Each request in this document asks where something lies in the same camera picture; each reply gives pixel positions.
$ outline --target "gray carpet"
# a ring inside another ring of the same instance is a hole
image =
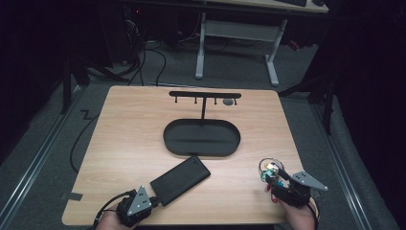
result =
[[[275,59],[280,86],[275,88],[270,84],[263,56],[258,55],[263,52],[266,44],[250,46],[249,49],[242,45],[229,45],[221,52],[208,51],[203,80],[194,78],[197,48],[185,46],[173,49],[159,43],[148,44],[148,48],[156,48],[155,51],[161,52],[166,58],[165,70],[159,78],[162,86],[178,84],[281,91],[300,82],[317,50],[314,46],[294,52],[289,47],[281,46]],[[222,45],[209,45],[208,48],[218,50]],[[151,51],[147,51],[146,54],[142,77],[145,84],[154,84],[164,66],[164,58]],[[120,71],[122,68],[116,67],[114,71]],[[71,191],[76,179],[76,173],[69,164],[71,148],[82,129],[89,123],[86,119],[96,116],[101,111],[106,93],[113,84],[117,83],[108,79],[93,78],[87,88],[75,94],[78,97],[77,102],[51,145],[49,156],[15,213],[9,229],[86,229],[84,226],[73,227],[62,224],[61,217],[67,201],[61,200],[60,196],[64,192]],[[138,75],[133,85],[140,84],[141,79]],[[9,159],[1,166],[0,204],[2,207],[6,205],[24,171],[29,168],[54,123],[60,119],[61,116],[58,113],[61,109],[61,99],[62,91],[59,87],[52,99],[35,116],[29,130]],[[294,94],[281,100],[304,168],[329,187],[328,192],[321,192],[316,197],[321,209],[319,229],[361,229],[331,158],[331,146],[323,129],[320,128],[320,121],[315,116],[314,108],[317,106],[309,105],[304,94]],[[82,110],[88,110],[87,118]],[[339,152],[346,166],[346,172],[350,174],[352,184],[368,215],[371,226],[365,229],[398,229],[357,155],[338,103],[334,104],[334,111],[331,124],[332,136],[328,138],[332,140]],[[95,124],[93,123],[84,131],[74,149],[74,165],[77,168],[85,154]]]

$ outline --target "metal stand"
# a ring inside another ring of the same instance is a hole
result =
[[[200,29],[200,47],[197,54],[196,74],[199,80],[203,79],[204,71],[204,41],[206,35],[221,36],[248,40],[259,40],[272,42],[273,46],[269,55],[265,56],[266,66],[268,67],[269,79],[272,85],[278,86],[279,81],[274,66],[274,58],[281,43],[284,28],[287,20],[284,19],[279,27],[260,26],[253,24],[242,24],[234,22],[206,20],[206,13],[202,12],[202,22]]]

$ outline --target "dark background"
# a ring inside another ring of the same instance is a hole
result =
[[[0,1],[0,159],[7,158],[63,76],[69,52],[103,66],[125,60],[122,37],[96,6],[51,1]],[[406,228],[404,82],[406,76],[406,6],[404,0],[328,1],[330,15],[356,22],[306,25],[289,21],[283,44],[320,48],[304,81],[337,76],[337,96],[352,140],[399,226]],[[193,30],[196,12],[145,10],[148,34],[176,45]],[[309,91],[326,87],[315,84]]]

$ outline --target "small black object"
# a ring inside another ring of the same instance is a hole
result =
[[[152,189],[166,206],[187,190],[210,176],[210,171],[197,156],[191,156],[150,182]]]
[[[123,200],[117,206],[117,216],[120,223],[126,227],[132,227],[134,224],[149,217],[152,209],[157,207],[161,199],[157,196],[148,197],[146,188],[141,186],[138,193],[134,190],[129,197]]]
[[[283,2],[283,3],[287,3],[287,4],[299,6],[299,7],[305,7],[305,4],[307,3],[307,0],[275,0],[275,1]]]
[[[325,4],[323,0],[311,0],[316,6],[322,7]]]

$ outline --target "black oval tray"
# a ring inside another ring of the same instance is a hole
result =
[[[164,130],[167,149],[177,155],[228,156],[241,136],[230,122],[213,119],[179,119]]]

